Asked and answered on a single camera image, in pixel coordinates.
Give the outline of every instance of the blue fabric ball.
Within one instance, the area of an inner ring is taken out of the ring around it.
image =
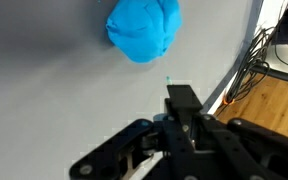
[[[165,54],[181,24],[177,0],[120,0],[106,28],[132,61],[148,63]]]

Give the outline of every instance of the blue object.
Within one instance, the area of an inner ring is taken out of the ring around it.
[[[120,0],[106,28],[132,61],[147,63],[165,54],[181,24],[177,0]]]

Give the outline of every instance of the wooden floor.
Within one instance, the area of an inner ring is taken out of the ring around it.
[[[223,122],[233,117],[249,120],[288,136],[288,82],[265,78],[245,99],[228,106],[218,116]]]

